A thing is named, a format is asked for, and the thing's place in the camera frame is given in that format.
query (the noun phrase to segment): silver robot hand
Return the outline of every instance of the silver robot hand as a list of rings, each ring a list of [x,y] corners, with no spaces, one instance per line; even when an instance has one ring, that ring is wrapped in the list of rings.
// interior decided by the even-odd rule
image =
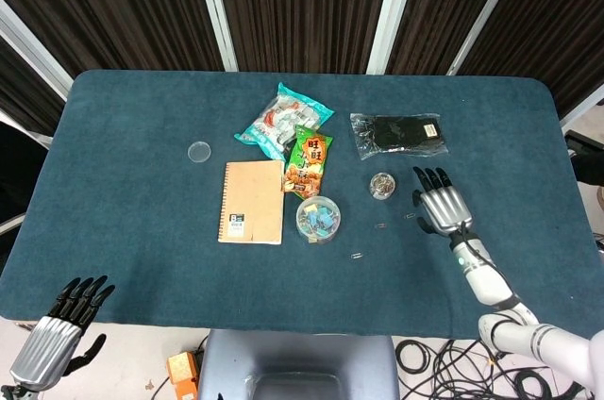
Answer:
[[[413,170],[424,188],[424,192],[413,192],[413,203],[416,206],[423,204],[430,219],[429,224],[424,218],[417,218],[422,230],[444,237],[469,230],[472,215],[446,172],[440,168],[436,168],[436,173],[431,169],[426,169],[424,173],[419,167],[414,167]]]
[[[55,386],[62,376],[94,359],[105,343],[105,334],[99,335],[83,356],[72,359],[72,355],[96,312],[115,289],[110,285],[97,294],[106,280],[103,275],[80,283],[78,277],[65,286],[12,364],[10,374],[16,385],[2,387],[5,398],[33,400],[40,392]]]

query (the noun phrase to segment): orange device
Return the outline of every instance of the orange device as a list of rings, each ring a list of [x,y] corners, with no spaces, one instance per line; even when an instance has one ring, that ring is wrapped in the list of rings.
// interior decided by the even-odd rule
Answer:
[[[178,400],[197,400],[199,373],[193,353],[185,352],[168,358],[168,375]]]

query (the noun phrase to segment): plastic container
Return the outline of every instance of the plastic container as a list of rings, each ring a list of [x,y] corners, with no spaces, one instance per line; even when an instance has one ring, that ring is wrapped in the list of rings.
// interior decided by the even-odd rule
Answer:
[[[187,155],[192,162],[205,162],[211,155],[211,149],[206,142],[193,142],[187,150]]]
[[[385,172],[375,174],[369,183],[369,192],[377,200],[386,200],[393,194],[394,188],[396,188],[394,177]]]
[[[340,209],[332,200],[316,195],[300,204],[295,224],[308,242],[324,243],[333,239],[341,218]]]

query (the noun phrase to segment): brown notebook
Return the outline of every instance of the brown notebook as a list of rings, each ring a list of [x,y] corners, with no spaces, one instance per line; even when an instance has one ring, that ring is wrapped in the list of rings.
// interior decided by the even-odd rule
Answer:
[[[226,166],[218,241],[281,244],[283,161]]]

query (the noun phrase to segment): wire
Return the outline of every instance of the wire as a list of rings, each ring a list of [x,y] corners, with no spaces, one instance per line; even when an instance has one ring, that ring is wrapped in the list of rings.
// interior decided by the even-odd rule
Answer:
[[[170,376],[166,376],[166,379],[163,380],[163,382],[158,386],[158,388],[155,389],[155,392],[153,392],[153,395],[151,395],[151,400],[155,400],[155,397],[158,396],[159,391],[161,391],[161,388],[163,388],[163,386],[168,382],[169,379],[170,379]]]
[[[202,357],[203,357],[203,354],[206,351],[204,349],[204,343],[206,343],[208,336],[204,337],[204,339],[199,343],[199,345],[197,345],[197,349],[195,351],[193,351],[193,355],[195,356],[195,359],[197,359],[198,363],[199,363],[199,356],[202,355]],[[169,379],[170,379],[170,376],[166,376],[166,379],[164,379],[163,382],[158,386],[158,388],[155,389],[155,392],[153,392],[153,395],[151,395],[150,400],[155,400],[155,398],[158,396],[159,391],[161,391],[161,388],[163,388],[165,386],[165,384],[168,382]]]
[[[410,368],[403,362],[403,350],[411,347],[415,347],[422,354],[422,363],[419,368]],[[472,351],[476,347],[481,348],[484,354]],[[496,358],[489,347],[480,340],[472,342],[465,348],[455,346],[455,341],[449,340],[440,350],[436,351],[425,343],[406,339],[396,346],[395,355],[398,367],[405,374],[420,375],[426,373],[430,368],[432,371],[432,375],[413,387],[409,386],[399,377],[400,383],[408,390],[401,400],[407,399],[414,393],[431,400],[450,400],[451,398],[571,400],[583,391],[583,388],[578,383],[573,383],[566,392],[553,396],[547,381],[537,373],[537,371],[548,369],[548,367],[504,369],[499,363],[500,358]],[[483,370],[480,370],[478,367],[476,357],[483,358],[488,363]],[[471,369],[471,376],[468,373],[464,373],[460,369],[461,366]],[[527,392],[524,382],[530,378],[535,379],[539,383],[541,388],[539,395]],[[515,397],[495,393],[495,383],[499,379],[505,379],[512,386],[516,394]],[[430,383],[430,393],[418,391],[428,383]]]

